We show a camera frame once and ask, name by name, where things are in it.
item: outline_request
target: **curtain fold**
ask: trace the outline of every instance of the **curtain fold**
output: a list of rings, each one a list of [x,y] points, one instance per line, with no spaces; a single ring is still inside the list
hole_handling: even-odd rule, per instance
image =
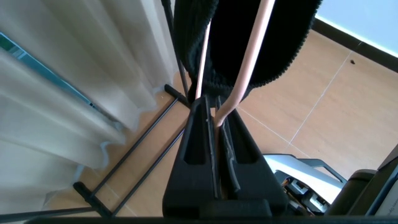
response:
[[[177,64],[157,0],[0,0],[0,32],[98,108],[0,49],[0,213],[31,212],[107,165]]]

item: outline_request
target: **black fabric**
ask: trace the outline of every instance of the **black fabric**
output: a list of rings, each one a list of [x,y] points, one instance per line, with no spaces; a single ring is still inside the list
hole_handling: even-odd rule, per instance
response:
[[[197,82],[203,36],[211,19],[203,94],[228,97],[238,76],[260,0],[176,0],[175,47],[192,83]],[[311,28],[321,0],[276,0],[246,96],[280,77]],[[196,85],[192,85],[188,99]]]

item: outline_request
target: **black metal rack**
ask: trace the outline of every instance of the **black metal rack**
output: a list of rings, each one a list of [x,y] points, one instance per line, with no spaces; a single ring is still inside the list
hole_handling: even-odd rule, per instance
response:
[[[173,39],[173,14],[171,8],[170,0],[161,0],[164,8],[167,25],[169,27],[170,35],[172,37],[173,47],[174,47],[174,39]],[[175,53],[177,59],[178,70],[180,72],[181,81],[184,89],[185,96],[188,95],[188,85],[187,80],[185,78],[185,70],[180,59]],[[140,143],[145,139],[145,137],[156,127],[157,123],[170,111],[170,109],[179,101],[186,107],[190,107],[190,104],[185,96],[179,93],[176,89],[171,87],[170,85],[165,85],[164,90],[174,97],[173,102],[163,110],[163,112],[155,119],[155,121],[148,127],[147,130],[141,135],[141,137],[134,143],[134,145],[128,150],[127,153],[120,159],[120,161],[111,169],[111,171],[105,176],[105,178],[98,184],[98,186],[91,191],[86,187],[83,182],[76,182],[73,184],[73,188],[85,199],[85,201],[90,205],[89,207],[83,208],[69,208],[69,209],[60,209],[60,210],[48,210],[48,211],[38,211],[38,212],[24,212],[24,213],[12,213],[0,215],[0,223],[9,223],[9,222],[17,222],[23,220],[31,220],[33,218],[44,218],[44,217],[54,217],[59,215],[71,215],[77,213],[85,213],[85,212],[97,212],[104,218],[113,218],[115,217],[120,209],[122,209],[123,205],[134,195],[136,190],[141,186],[141,184],[146,180],[149,174],[154,170],[156,165],[163,159],[163,157],[168,153],[170,148],[177,142],[179,137],[183,134],[184,128],[182,128],[178,134],[171,140],[169,145],[165,147],[160,156],[155,160],[155,162],[149,167],[147,172],[140,178],[137,184],[130,190],[130,192],[123,198],[120,204],[116,207],[114,211],[110,211],[100,199],[96,197],[96,193],[104,186],[104,184],[112,177],[112,175],[121,167],[123,162],[127,160],[127,158],[134,152],[134,150],[140,145]]]

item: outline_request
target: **tile floor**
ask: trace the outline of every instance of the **tile floor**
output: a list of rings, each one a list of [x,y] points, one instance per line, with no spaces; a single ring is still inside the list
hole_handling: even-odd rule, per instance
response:
[[[182,92],[178,75],[175,87]],[[358,169],[376,169],[398,143],[397,96],[398,74],[311,31],[289,70],[252,91],[238,111],[262,152],[323,159],[349,177]],[[157,101],[159,109],[141,116],[138,131],[129,134],[128,146],[109,149],[108,169],[85,169],[80,180],[88,188],[101,181],[172,97],[159,93]],[[99,191],[97,197],[109,209],[117,206],[183,127],[188,112],[177,103]],[[162,196],[178,145],[125,204],[119,217],[162,216]],[[70,189],[47,206],[59,209],[87,204]]]

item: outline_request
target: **white wall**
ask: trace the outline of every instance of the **white wall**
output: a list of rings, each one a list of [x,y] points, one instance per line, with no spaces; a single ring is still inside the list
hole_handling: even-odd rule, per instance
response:
[[[323,0],[317,18],[398,57],[397,0]]]

